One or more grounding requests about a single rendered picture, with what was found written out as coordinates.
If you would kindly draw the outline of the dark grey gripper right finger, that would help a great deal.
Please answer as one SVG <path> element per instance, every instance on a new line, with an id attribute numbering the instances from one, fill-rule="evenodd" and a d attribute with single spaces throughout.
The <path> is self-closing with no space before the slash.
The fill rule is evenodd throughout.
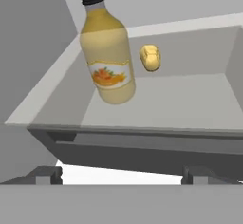
<path id="1" fill-rule="evenodd" d="M 183 178 L 181 184 L 190 184 L 190 185 L 218 185 L 218 184 L 234 184 L 240 185 L 241 182 L 235 179 L 228 177 L 223 177 L 209 168 L 203 166 L 184 166 Z"/>

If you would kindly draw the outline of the grey fridge drawer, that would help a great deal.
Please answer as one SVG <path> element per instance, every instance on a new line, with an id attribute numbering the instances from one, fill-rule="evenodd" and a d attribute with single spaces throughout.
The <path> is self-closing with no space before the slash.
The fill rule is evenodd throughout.
<path id="1" fill-rule="evenodd" d="M 64 164 L 181 175 L 203 166 L 243 180 L 243 13 L 128 30 L 136 93 L 105 103 L 73 40 L 7 117 Z M 147 71 L 140 49 L 155 45 Z"/>

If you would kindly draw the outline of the yellow juice bottle black cap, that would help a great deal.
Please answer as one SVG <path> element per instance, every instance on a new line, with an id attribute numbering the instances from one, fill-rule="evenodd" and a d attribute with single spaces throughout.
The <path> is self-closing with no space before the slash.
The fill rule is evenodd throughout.
<path id="1" fill-rule="evenodd" d="M 136 90 L 127 30 L 104 0 L 82 0 L 82 4 L 86 18 L 80 44 L 92 81 L 106 103 L 125 103 Z"/>

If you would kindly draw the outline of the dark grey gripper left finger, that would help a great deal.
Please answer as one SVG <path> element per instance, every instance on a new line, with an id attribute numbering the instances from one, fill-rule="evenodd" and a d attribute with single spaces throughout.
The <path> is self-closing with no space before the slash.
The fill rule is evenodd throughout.
<path id="1" fill-rule="evenodd" d="M 4 181 L 2 184 L 62 185 L 62 173 L 60 166 L 38 166 L 27 175 Z"/>

